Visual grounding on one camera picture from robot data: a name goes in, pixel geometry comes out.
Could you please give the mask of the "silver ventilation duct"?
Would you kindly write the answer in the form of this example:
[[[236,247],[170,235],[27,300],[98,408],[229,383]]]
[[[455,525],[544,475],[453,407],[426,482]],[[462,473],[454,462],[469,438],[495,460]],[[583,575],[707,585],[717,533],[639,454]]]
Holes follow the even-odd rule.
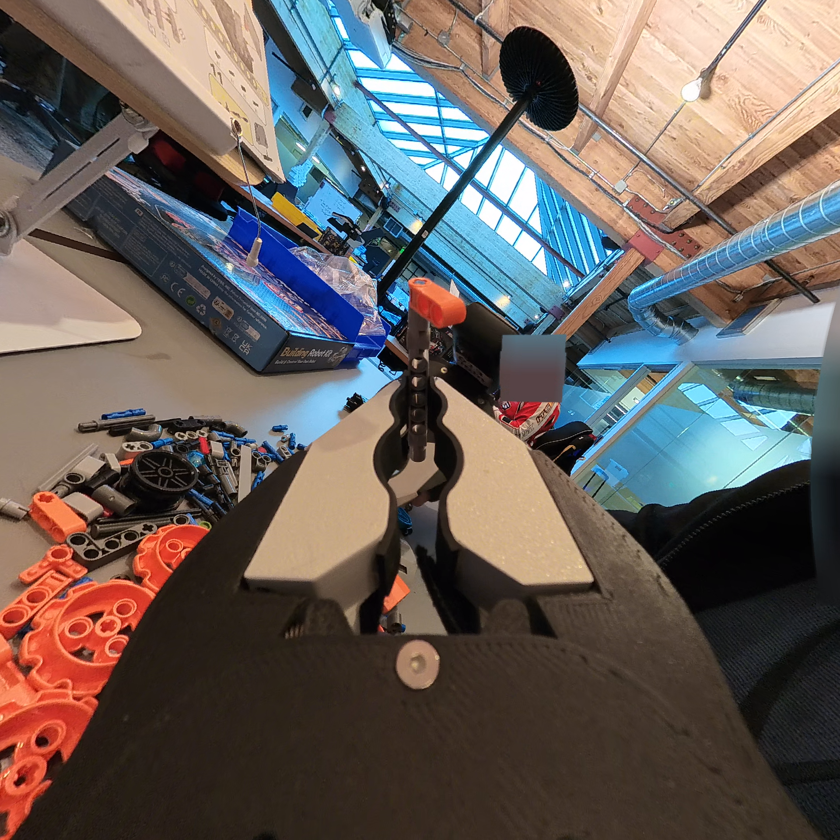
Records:
[[[626,304],[643,329],[678,344],[691,341],[698,329],[688,321],[666,317],[657,303],[728,277],[839,230],[839,182],[775,213],[667,274],[633,289]]]

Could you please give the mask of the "orange connector piece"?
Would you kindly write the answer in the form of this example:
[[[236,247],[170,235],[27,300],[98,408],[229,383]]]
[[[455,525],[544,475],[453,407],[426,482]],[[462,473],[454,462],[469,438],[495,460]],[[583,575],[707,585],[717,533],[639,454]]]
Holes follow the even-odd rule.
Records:
[[[462,299],[432,280],[417,277],[408,281],[409,308],[437,329],[454,326],[466,320]]]

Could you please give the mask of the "instruction booklet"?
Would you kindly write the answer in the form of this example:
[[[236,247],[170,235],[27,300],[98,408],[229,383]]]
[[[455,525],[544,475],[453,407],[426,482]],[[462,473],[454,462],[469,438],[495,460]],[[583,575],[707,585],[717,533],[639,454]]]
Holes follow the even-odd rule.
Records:
[[[263,29],[248,2],[127,1],[112,9],[147,27],[240,125],[244,150],[275,183],[277,148]]]

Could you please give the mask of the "blue robot kit box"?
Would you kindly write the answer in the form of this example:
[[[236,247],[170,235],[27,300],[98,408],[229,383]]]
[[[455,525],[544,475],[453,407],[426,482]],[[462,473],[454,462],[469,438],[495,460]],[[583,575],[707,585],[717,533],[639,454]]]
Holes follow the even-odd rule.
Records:
[[[209,331],[205,301],[217,291],[220,276],[205,257],[204,237],[231,224],[223,225],[118,169],[99,178],[66,209]]]

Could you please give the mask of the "blue shirt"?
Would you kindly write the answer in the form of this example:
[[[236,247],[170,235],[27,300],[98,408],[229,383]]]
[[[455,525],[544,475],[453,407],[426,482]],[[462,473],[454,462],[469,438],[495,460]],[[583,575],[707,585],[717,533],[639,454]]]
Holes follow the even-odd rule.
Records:
[[[696,614],[778,779],[824,838],[839,838],[839,611],[816,580]]]

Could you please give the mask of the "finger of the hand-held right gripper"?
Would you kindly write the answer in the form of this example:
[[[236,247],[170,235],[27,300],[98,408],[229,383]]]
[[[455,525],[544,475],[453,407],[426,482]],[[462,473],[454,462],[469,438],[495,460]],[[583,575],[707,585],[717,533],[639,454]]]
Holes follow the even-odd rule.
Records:
[[[388,481],[398,506],[412,503],[423,491],[443,485],[446,477],[434,461],[408,461],[405,468]]]

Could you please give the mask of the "grey perforated thin beam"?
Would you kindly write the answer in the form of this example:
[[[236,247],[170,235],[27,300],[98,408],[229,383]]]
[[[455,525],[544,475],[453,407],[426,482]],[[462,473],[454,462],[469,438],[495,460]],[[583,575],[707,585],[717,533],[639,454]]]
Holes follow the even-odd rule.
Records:
[[[421,463],[427,448],[427,385],[429,371],[429,321],[414,308],[407,319],[407,420],[408,455]]]

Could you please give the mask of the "clear plastic bag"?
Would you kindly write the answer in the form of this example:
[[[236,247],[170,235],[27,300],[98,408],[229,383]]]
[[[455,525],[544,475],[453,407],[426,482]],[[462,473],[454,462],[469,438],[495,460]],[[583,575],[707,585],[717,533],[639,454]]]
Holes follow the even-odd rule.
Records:
[[[290,252],[362,313],[360,336],[371,340],[385,337],[387,330],[377,306],[374,281],[352,259],[307,246],[293,247]]]

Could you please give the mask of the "black metal pole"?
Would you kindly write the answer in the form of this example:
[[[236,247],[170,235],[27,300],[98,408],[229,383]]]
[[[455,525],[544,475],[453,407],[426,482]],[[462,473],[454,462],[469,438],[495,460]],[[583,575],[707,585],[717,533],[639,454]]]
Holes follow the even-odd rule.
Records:
[[[384,274],[377,287],[380,298],[425,245],[429,235],[523,114],[541,130],[552,132],[567,128],[577,115],[579,92],[571,65],[552,39],[536,28],[520,26],[503,39],[500,73],[507,94],[513,100],[511,110]]]

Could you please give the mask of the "yellow bin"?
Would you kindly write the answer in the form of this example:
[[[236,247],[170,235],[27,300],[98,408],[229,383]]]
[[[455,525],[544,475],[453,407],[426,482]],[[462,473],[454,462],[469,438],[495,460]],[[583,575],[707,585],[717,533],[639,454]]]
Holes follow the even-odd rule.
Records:
[[[315,222],[300,210],[296,204],[285,198],[280,192],[271,197],[271,204],[279,215],[312,239],[319,239],[322,231]]]

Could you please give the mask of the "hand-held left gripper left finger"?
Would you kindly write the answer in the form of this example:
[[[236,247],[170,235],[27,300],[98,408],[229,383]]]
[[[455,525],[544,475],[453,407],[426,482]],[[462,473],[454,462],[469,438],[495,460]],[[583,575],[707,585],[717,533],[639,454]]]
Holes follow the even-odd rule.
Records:
[[[311,444],[245,571],[251,587],[336,601],[377,633],[400,560],[389,479],[406,465],[404,383],[384,386]]]

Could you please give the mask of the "black spoked wheel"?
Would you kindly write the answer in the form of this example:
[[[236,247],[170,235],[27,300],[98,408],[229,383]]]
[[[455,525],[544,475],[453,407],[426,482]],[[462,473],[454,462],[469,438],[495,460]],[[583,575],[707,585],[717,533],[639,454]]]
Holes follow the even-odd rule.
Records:
[[[175,509],[192,490],[198,472],[186,458],[161,449],[137,455],[119,483],[122,494],[136,502],[140,515]]]

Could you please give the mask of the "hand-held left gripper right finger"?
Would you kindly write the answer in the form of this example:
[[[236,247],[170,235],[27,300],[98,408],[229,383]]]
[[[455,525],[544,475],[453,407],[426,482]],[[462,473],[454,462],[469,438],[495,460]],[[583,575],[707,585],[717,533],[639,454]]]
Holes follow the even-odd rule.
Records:
[[[442,380],[429,401],[445,478],[429,593],[446,631],[478,632],[480,609],[502,600],[588,592],[593,573],[531,449]]]

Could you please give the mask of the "white book stand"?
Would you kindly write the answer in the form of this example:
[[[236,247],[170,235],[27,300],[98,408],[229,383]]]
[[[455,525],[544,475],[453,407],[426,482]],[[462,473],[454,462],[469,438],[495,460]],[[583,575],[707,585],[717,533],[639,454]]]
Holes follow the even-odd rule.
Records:
[[[111,1],[2,2],[2,10],[120,101],[119,113],[18,196],[2,201],[2,354],[134,340],[140,325],[26,237],[158,130],[224,181],[266,176],[231,119],[180,59]]]

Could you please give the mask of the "orange short beam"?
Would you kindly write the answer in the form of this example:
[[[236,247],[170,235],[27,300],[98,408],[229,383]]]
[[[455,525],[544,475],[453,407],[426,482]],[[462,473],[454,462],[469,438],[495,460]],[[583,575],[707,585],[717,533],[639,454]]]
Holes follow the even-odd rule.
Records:
[[[88,524],[61,498],[50,491],[39,491],[32,497],[29,517],[56,543],[65,542],[69,536],[86,532]]]

